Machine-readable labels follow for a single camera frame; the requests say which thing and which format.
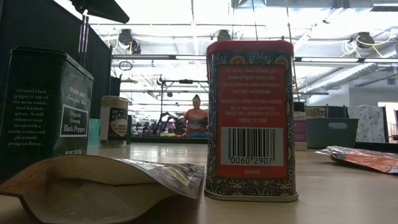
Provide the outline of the tan-lidded spice jar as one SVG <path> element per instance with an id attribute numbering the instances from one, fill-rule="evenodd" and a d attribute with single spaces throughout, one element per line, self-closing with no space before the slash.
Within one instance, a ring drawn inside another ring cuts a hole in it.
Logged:
<path id="1" fill-rule="evenodd" d="M 100 109 L 99 144 L 101 147 L 123 147 L 127 137 L 128 99 L 103 96 Z"/>
<path id="2" fill-rule="evenodd" d="M 325 108 L 324 107 L 306 107 L 305 116 L 307 119 L 313 118 L 325 118 Z"/>

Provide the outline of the orange spice pouch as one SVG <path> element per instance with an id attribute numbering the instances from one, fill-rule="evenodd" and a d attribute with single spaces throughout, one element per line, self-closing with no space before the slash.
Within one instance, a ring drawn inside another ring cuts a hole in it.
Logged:
<path id="1" fill-rule="evenodd" d="M 398 154 L 341 146 L 328 146 L 326 149 L 315 151 L 315 153 L 328 155 L 330 159 L 336 162 L 344 162 L 386 174 L 398 175 Z"/>

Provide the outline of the black curtain partition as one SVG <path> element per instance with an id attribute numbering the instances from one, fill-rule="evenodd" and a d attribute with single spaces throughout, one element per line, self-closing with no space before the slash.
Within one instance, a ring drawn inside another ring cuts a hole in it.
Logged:
<path id="1" fill-rule="evenodd" d="M 81 20 L 53 0 L 0 0 L 0 114 L 4 105 L 11 49 L 16 46 L 66 52 L 76 61 Z M 92 29 L 84 68 L 94 77 L 90 117 L 100 117 L 101 97 L 109 95 L 111 51 Z"/>

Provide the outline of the dark green pepper tin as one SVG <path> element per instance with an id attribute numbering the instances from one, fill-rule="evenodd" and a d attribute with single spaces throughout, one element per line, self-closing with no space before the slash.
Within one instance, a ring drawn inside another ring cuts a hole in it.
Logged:
<path id="1" fill-rule="evenodd" d="M 130 145 L 132 138 L 132 116 L 127 116 L 127 133 L 126 133 L 126 144 Z"/>
<path id="2" fill-rule="evenodd" d="M 11 50 L 0 129 L 0 184 L 55 156 L 86 154 L 93 77 L 65 52 Z"/>

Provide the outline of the teal plastic bin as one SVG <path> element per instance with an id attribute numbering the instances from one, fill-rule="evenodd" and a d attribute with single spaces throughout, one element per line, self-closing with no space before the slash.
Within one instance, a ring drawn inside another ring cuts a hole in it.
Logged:
<path id="1" fill-rule="evenodd" d="M 98 146 L 100 143 L 100 120 L 90 118 L 88 128 L 88 145 Z"/>

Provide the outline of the person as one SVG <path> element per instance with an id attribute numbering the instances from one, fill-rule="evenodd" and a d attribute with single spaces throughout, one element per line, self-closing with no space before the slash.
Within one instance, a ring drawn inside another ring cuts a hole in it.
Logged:
<path id="1" fill-rule="evenodd" d="M 192 105 L 193 108 L 189 109 L 182 119 L 186 133 L 189 136 L 192 134 L 204 134 L 206 133 L 206 126 L 202 125 L 202 121 L 207 119 L 208 112 L 200 108 L 201 99 L 198 95 L 193 97 Z"/>

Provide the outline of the brown spice pouch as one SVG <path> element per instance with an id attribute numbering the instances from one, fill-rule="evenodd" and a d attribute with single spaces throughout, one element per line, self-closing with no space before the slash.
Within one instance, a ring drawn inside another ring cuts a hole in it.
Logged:
<path id="1" fill-rule="evenodd" d="M 205 173 L 190 163 L 65 155 L 45 159 L 0 184 L 45 224 L 118 224 L 174 196 L 199 197 Z"/>

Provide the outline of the red smoked paprika tin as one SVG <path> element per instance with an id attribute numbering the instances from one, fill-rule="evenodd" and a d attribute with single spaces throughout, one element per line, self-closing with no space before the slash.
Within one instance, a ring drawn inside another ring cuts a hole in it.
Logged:
<path id="1" fill-rule="evenodd" d="M 292 44 L 284 40 L 223 40 L 208 46 L 207 197 L 298 199 L 293 57 Z"/>

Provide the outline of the blue-grey plastic bin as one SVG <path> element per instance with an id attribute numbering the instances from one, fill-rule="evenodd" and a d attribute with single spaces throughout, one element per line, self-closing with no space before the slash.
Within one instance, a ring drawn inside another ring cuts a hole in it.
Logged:
<path id="1" fill-rule="evenodd" d="M 307 119 L 307 147 L 325 149 L 328 146 L 354 147 L 359 119 Z"/>

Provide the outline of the white patterned cloth board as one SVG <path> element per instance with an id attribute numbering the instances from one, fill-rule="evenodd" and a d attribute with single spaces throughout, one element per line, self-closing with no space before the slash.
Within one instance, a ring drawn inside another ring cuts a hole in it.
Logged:
<path id="1" fill-rule="evenodd" d="M 382 108 L 371 105 L 348 107 L 348 115 L 358 119 L 356 142 L 386 142 Z"/>

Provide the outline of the black metal rig frame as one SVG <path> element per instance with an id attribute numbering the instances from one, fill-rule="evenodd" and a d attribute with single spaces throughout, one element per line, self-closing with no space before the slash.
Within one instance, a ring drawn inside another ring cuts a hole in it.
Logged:
<path id="1" fill-rule="evenodd" d="M 160 85 L 160 115 L 157 120 L 159 126 L 165 119 L 182 119 L 185 113 L 194 108 L 193 98 L 199 96 L 202 103 L 207 105 L 205 95 L 209 92 L 208 82 L 204 80 L 164 80 L 159 78 Z"/>

